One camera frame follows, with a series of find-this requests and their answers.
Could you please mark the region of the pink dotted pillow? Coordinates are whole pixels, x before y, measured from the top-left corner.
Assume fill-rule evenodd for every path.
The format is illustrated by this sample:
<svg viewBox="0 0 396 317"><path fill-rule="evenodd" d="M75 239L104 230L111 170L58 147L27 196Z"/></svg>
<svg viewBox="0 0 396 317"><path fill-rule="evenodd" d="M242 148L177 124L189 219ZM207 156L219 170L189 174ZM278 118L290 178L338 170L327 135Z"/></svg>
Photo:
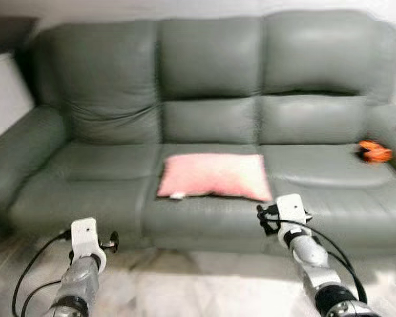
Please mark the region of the pink dotted pillow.
<svg viewBox="0 0 396 317"><path fill-rule="evenodd" d="M170 156L156 196L183 199L216 194L271 201L273 194L261 155L190 153Z"/></svg>

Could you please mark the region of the grey-green leather sofa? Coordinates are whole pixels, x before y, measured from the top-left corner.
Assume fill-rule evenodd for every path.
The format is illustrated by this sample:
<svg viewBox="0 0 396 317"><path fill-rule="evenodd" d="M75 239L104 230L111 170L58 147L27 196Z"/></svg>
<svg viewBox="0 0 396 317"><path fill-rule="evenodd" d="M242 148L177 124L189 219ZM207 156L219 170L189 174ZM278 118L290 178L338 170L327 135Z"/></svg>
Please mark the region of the grey-green leather sofa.
<svg viewBox="0 0 396 317"><path fill-rule="evenodd" d="M133 248L276 250L253 200L156 196L170 156L257 154L317 230L396 254L393 24L357 10L65 23L18 64L34 106L0 136L0 238L94 217ZM361 160L367 139L392 159Z"/></svg>

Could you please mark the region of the orange toy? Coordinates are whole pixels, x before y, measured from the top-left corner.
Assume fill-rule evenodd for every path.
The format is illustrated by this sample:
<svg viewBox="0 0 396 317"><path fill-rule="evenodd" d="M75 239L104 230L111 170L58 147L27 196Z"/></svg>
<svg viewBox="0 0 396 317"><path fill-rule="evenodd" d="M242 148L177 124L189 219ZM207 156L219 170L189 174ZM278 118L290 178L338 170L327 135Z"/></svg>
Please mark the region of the orange toy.
<svg viewBox="0 0 396 317"><path fill-rule="evenodd" d="M376 140L358 142L356 155L367 163L385 163L392 159L392 150L380 145Z"/></svg>

